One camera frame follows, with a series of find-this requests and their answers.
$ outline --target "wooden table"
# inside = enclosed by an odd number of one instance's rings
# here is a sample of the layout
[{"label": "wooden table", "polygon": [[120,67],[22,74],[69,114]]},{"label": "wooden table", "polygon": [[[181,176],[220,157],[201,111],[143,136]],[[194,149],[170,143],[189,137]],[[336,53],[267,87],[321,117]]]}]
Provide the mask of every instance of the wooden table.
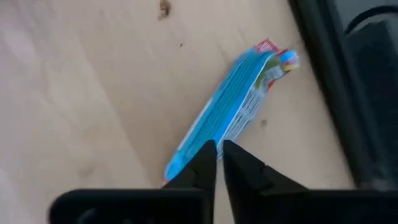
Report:
[{"label": "wooden table", "polygon": [[[158,187],[231,62],[267,37],[302,66],[238,143],[307,187],[352,187],[287,1],[172,0],[158,15],[158,0],[0,1],[0,223],[43,223],[70,189]],[[218,182],[227,223],[221,167]]]}]

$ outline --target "light wood surface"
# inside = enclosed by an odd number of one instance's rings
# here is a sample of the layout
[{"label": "light wood surface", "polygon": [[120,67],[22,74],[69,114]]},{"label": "light wood surface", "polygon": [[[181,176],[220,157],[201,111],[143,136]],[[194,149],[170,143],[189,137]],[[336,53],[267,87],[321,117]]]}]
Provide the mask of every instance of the light wood surface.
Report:
[{"label": "light wood surface", "polygon": [[[266,37],[302,66],[238,143],[307,187],[352,187],[287,1],[172,0],[158,15],[158,0],[0,1],[0,223],[44,223],[79,187],[158,187],[231,62]],[[231,223],[218,173],[216,222]]]}]

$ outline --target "wood grain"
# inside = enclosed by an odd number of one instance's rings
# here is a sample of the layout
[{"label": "wood grain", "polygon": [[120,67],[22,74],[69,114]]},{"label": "wood grain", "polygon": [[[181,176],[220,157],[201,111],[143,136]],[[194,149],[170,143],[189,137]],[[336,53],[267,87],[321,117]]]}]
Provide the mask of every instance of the wood grain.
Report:
[{"label": "wood grain", "polygon": [[302,67],[238,143],[308,187],[352,187],[287,2],[171,3],[159,21],[155,0],[0,1],[1,223],[43,223],[74,188],[158,187],[231,62],[266,37]]}]

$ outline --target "black object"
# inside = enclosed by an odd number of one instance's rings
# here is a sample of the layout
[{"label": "black object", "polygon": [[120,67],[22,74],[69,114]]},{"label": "black object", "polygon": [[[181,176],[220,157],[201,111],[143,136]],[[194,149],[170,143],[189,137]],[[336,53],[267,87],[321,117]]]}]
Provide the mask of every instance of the black object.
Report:
[{"label": "black object", "polygon": [[355,28],[398,7],[371,8],[344,30],[334,1],[290,3],[357,186],[396,189],[398,56],[387,22]]},{"label": "black object", "polygon": [[[396,192],[307,190],[225,141],[235,223],[397,223]],[[208,141],[163,189],[75,190],[50,208],[51,224],[213,223],[216,146]]]}]

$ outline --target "candy wrapper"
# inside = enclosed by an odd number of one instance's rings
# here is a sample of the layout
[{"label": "candy wrapper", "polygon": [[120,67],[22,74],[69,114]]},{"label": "candy wrapper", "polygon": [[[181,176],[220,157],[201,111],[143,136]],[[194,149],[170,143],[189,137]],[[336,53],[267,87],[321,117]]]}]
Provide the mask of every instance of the candy wrapper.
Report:
[{"label": "candy wrapper", "polygon": [[216,142],[220,159],[223,140],[235,140],[254,119],[272,84],[298,66],[296,52],[280,50],[269,39],[243,53],[178,146],[166,167],[166,181],[173,179],[207,140]]}]

